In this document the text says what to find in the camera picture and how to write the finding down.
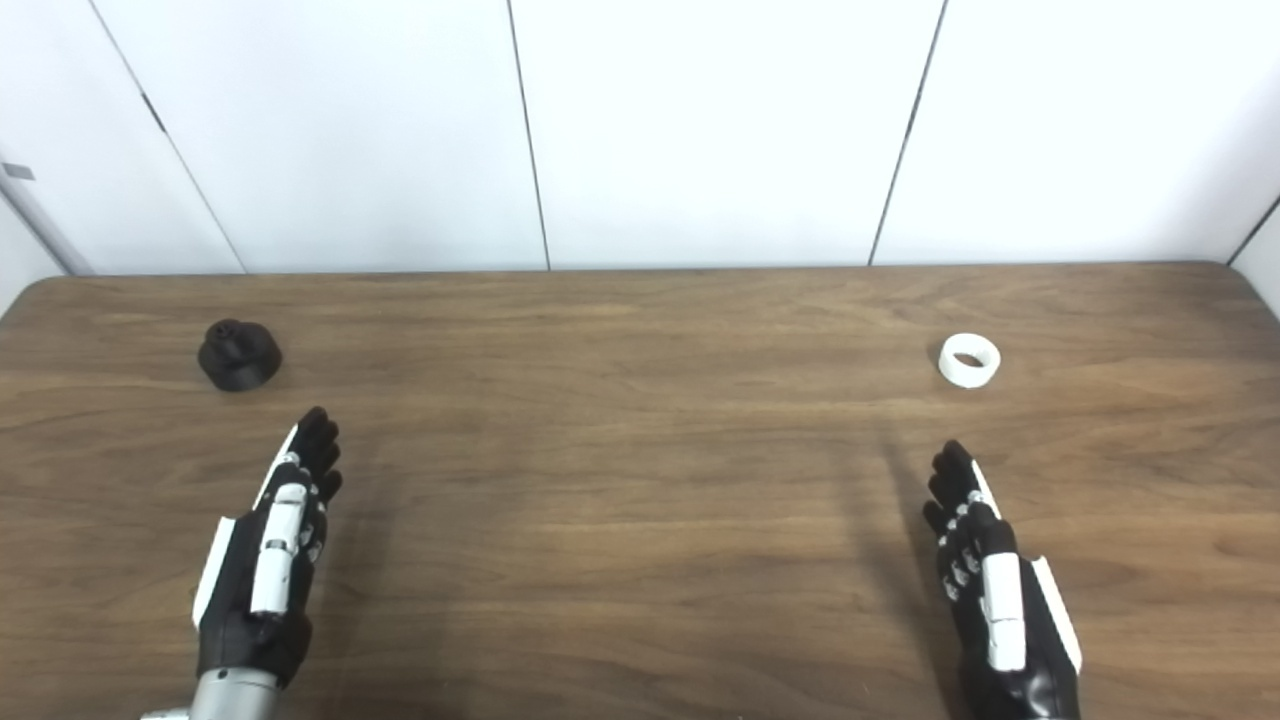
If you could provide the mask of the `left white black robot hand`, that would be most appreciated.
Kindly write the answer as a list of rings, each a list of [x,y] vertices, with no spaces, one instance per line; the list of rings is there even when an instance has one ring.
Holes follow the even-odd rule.
[[[287,688],[310,650],[307,615],[343,478],[338,425],[311,407],[289,430],[250,510],[220,518],[196,591],[197,674],[250,670]]]

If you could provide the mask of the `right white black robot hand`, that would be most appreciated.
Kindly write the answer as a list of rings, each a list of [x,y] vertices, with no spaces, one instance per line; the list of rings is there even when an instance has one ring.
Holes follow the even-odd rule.
[[[1079,719],[1083,655],[1050,561],[1019,548],[978,461],[957,441],[933,457],[922,515],[963,650],[975,719]]]

